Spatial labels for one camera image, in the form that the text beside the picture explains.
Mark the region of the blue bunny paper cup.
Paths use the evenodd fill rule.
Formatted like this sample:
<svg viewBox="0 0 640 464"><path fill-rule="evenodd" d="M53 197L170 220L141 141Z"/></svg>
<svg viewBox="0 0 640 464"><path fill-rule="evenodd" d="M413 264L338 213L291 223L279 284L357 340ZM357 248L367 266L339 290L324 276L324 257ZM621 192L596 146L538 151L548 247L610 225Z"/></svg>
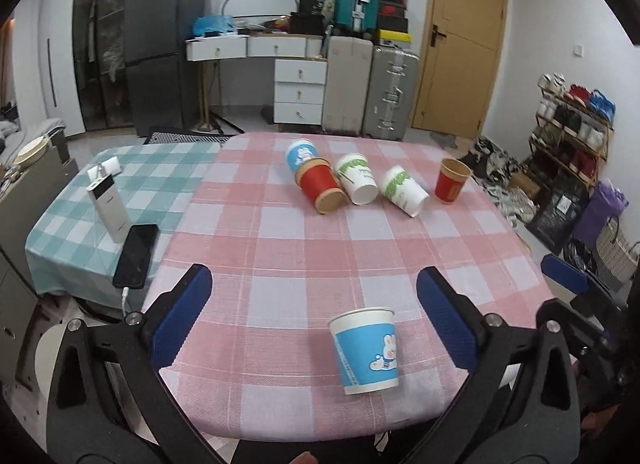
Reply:
<svg viewBox="0 0 640 464"><path fill-rule="evenodd" d="M381 392L399 384L393 310L352 310L332 318L328 327L347 396Z"/></svg>

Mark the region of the red upright paper cup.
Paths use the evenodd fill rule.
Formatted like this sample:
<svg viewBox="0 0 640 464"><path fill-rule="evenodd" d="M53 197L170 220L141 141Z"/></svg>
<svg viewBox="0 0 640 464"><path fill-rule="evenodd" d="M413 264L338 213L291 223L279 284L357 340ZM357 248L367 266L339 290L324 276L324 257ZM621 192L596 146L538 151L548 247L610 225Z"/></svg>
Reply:
<svg viewBox="0 0 640 464"><path fill-rule="evenodd" d="M459 160L450 158L442 160L435 187L435 197L443 203L454 203L471 174L469 166Z"/></svg>

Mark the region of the white green paper cup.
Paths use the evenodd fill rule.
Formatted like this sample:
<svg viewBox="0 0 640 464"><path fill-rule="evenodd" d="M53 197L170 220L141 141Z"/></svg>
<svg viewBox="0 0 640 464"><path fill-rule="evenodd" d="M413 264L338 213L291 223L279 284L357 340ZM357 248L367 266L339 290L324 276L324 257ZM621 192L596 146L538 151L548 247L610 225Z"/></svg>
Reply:
<svg viewBox="0 0 640 464"><path fill-rule="evenodd" d="M388 201L412 218L422 212L424 204L430 197L428 192L401 165L388 169L378 181L378 187Z"/></svg>
<svg viewBox="0 0 640 464"><path fill-rule="evenodd" d="M334 174L352 204L367 205L378 197L378 185L363 154L343 155L335 162Z"/></svg>

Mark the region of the white green paper cup left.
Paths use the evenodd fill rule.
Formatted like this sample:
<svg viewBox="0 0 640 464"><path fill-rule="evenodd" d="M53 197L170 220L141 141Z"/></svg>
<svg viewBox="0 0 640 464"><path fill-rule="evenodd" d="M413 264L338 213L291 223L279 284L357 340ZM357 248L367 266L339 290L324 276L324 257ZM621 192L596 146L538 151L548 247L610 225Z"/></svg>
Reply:
<svg viewBox="0 0 640 464"><path fill-rule="evenodd" d="M343 155L335 162L334 174L352 204L367 205L378 197L378 185L363 154Z"/></svg>

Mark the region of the blue paper cup lying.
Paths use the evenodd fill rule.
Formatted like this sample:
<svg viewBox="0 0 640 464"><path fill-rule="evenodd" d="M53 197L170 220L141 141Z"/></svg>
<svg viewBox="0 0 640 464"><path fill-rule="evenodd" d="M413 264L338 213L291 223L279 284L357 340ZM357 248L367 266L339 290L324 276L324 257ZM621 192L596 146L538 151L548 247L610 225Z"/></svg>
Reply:
<svg viewBox="0 0 640 464"><path fill-rule="evenodd" d="M307 161L318 158L318 150L314 143L306 138L293 141L285 151L285 162L293 174Z"/></svg>

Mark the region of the purple bag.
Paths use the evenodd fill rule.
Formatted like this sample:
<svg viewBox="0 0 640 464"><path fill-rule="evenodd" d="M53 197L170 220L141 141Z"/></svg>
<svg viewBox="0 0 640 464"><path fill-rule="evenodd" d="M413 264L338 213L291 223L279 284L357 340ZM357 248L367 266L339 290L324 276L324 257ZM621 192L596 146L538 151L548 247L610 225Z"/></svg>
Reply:
<svg viewBox="0 0 640 464"><path fill-rule="evenodd" d="M616 188L611 180L598 181L572 232L572 237L591 249L596 245L598 236L608 220L613 216L620 217L628 205L623 191Z"/></svg>

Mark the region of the black smartphone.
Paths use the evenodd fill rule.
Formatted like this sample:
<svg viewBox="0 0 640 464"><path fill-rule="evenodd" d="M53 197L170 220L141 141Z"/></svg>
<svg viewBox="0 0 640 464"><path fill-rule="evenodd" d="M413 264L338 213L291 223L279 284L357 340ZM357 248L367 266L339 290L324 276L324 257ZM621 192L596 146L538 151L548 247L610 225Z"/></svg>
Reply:
<svg viewBox="0 0 640 464"><path fill-rule="evenodd" d="M133 225L129 229L112 279L114 288L144 288L159 233L156 224Z"/></svg>

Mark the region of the teal checkered tablecloth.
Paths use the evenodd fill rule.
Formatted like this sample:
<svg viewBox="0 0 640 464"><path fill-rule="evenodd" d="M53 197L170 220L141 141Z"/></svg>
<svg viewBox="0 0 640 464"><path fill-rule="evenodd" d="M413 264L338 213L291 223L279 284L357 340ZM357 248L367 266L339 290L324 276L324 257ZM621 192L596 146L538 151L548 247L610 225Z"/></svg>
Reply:
<svg viewBox="0 0 640 464"><path fill-rule="evenodd" d="M157 143L99 153L29 232L25 253L36 293L122 306L113 275L130 227L158 228L145 280L150 283L219 150L219 143Z"/></svg>

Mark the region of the wooden shoe rack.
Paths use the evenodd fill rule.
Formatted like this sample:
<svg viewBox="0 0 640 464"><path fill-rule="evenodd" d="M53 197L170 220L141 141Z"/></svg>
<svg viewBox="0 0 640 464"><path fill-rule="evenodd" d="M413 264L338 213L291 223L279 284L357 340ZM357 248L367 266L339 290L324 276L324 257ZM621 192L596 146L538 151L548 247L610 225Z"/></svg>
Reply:
<svg viewBox="0 0 640 464"><path fill-rule="evenodd" d="M546 183L560 175L575 177L587 188L597 185L608 162L616 106L598 90L567 84L561 73L544 73L537 82L540 100L536 127L528 139L530 158L552 165Z"/></svg>

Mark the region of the pink checkered tablecloth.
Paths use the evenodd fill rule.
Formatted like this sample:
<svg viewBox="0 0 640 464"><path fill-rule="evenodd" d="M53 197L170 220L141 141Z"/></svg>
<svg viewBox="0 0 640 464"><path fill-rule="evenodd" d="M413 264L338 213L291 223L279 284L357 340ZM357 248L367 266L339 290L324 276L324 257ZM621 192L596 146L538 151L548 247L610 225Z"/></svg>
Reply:
<svg viewBox="0 0 640 464"><path fill-rule="evenodd" d="M551 295L544 277L477 184L417 217L382 198L321 215L286 165L291 143L231 138L194 192L149 298L194 264L209 268L213 291L163 379L212 436L329 440L436 418L465 374L416 298L418 272L438 268L480 310L520 327ZM399 383L347 396L329 321L374 306L395 314Z"/></svg>

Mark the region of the white power bank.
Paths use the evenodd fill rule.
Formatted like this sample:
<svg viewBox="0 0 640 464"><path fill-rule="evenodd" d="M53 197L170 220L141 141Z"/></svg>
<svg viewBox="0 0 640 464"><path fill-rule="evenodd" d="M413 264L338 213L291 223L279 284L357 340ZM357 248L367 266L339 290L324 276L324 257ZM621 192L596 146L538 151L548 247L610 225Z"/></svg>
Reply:
<svg viewBox="0 0 640 464"><path fill-rule="evenodd" d="M115 185L114 177L107 175L93 181L87 187L87 192L112 241L123 243L131 227L131 221Z"/></svg>

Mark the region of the wooden door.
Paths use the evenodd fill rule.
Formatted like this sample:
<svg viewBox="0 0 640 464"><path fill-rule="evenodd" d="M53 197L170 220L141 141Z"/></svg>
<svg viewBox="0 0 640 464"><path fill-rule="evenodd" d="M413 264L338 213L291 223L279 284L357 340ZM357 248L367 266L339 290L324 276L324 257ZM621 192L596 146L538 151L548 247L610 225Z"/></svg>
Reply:
<svg viewBox="0 0 640 464"><path fill-rule="evenodd" d="M508 0L428 0L412 126L482 132L497 79Z"/></svg>

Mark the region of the silver suitcase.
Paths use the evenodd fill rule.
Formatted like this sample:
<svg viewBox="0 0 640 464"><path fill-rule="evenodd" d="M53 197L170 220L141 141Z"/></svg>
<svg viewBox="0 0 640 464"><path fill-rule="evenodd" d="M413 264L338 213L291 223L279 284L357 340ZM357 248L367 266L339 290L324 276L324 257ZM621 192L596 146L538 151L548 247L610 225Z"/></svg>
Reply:
<svg viewBox="0 0 640 464"><path fill-rule="evenodd" d="M362 135L401 141L418 80L420 58L398 47L375 46Z"/></svg>

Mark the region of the white drawer desk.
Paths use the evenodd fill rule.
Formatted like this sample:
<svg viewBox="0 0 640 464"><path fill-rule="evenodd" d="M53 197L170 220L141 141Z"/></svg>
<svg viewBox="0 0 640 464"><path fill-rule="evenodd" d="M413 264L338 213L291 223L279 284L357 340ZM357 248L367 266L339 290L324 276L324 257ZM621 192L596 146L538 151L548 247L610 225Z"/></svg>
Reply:
<svg viewBox="0 0 640 464"><path fill-rule="evenodd" d="M269 59L273 62L273 122L319 126L328 63L317 35L226 34L186 41L192 62Z"/></svg>

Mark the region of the blue plastic bag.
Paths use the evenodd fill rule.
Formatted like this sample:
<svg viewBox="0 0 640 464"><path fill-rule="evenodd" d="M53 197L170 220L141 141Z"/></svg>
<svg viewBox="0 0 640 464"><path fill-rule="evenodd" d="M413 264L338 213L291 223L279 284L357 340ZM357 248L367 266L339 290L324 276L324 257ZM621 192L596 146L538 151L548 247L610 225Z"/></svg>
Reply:
<svg viewBox="0 0 640 464"><path fill-rule="evenodd" d="M196 38L214 38L215 36L236 33L233 18L229 15L212 15L198 17L192 26Z"/></svg>

